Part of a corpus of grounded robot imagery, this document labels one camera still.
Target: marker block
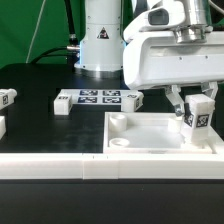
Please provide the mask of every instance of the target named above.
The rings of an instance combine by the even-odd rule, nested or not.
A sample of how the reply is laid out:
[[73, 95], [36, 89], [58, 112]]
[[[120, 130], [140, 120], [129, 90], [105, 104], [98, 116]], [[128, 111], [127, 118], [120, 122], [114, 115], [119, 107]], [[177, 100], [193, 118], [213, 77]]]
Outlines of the marker block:
[[123, 112], [135, 112], [143, 105], [144, 95], [141, 92], [129, 94], [123, 97], [121, 102], [121, 111]]
[[58, 95], [54, 100], [55, 115], [69, 115], [72, 109], [72, 95]]
[[189, 111], [185, 111], [180, 133], [187, 142], [206, 140], [215, 110], [215, 101], [204, 94], [196, 94], [186, 96], [185, 102], [189, 104]]

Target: black table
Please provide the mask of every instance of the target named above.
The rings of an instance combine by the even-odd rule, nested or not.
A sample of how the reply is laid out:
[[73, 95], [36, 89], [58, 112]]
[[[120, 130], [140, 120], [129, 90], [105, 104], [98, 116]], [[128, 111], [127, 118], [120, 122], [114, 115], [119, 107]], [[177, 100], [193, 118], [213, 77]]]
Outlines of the black table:
[[[1, 153], [101, 153], [104, 112], [120, 107], [75, 105], [69, 116], [54, 116], [53, 101], [60, 89], [126, 88], [120, 79], [80, 77], [66, 65], [25, 64], [1, 69], [0, 85], [18, 91], [15, 104], [0, 111], [7, 125]], [[163, 90], [144, 94], [143, 111], [173, 111]], [[224, 133], [219, 116], [213, 126]], [[222, 224], [223, 208], [222, 180], [0, 181], [0, 223], [7, 224]]]

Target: green screen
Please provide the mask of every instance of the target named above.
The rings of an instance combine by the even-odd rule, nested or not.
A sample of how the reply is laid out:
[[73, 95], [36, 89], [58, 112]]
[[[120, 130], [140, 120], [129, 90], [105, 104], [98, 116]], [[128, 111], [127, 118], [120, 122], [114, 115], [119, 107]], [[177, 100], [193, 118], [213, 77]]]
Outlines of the green screen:
[[[0, 0], [0, 68], [25, 63], [43, 0]], [[85, 35], [84, 0], [71, 0], [76, 35]], [[131, 4], [124, 0], [124, 26], [132, 17]], [[69, 31], [64, 0], [47, 0], [30, 55], [34, 59], [46, 50], [66, 46]], [[65, 57], [42, 59], [41, 63], [66, 63]]]

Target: warning label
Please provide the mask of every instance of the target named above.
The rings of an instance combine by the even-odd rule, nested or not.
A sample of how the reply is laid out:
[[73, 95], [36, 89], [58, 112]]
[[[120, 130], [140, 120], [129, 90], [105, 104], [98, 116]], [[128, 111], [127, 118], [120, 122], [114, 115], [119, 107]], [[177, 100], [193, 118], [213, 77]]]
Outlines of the warning label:
[[107, 34], [107, 31], [105, 30], [105, 28], [103, 27], [103, 29], [100, 31], [98, 37], [98, 39], [109, 39], [109, 36]]

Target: black cable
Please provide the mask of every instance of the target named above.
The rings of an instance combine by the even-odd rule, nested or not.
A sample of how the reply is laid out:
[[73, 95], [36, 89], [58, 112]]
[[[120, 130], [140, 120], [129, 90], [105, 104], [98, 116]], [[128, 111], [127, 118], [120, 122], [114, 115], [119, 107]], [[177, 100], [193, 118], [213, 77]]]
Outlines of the black cable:
[[78, 45], [78, 39], [76, 38], [75, 26], [74, 26], [74, 21], [73, 21], [73, 16], [72, 16], [71, 2], [70, 2], [70, 0], [64, 0], [64, 1], [65, 1], [67, 18], [68, 18], [68, 28], [69, 28], [69, 33], [70, 33], [69, 42], [72, 45]]
[[45, 51], [44, 53], [42, 53], [41, 55], [39, 55], [38, 57], [34, 58], [30, 63], [31, 64], [36, 64], [36, 62], [38, 62], [41, 58], [49, 56], [51, 57], [51, 55], [49, 55], [50, 53], [56, 52], [56, 51], [61, 51], [61, 50], [67, 50], [67, 47], [56, 47], [56, 48], [52, 48], [50, 50]]
[[39, 56], [37, 58], [35, 58], [35, 61], [31, 61], [30, 63], [31, 64], [36, 64], [40, 59], [42, 58], [48, 58], [48, 57], [67, 57], [68, 55], [67, 54], [50, 54], [50, 55], [42, 55], [42, 56]]

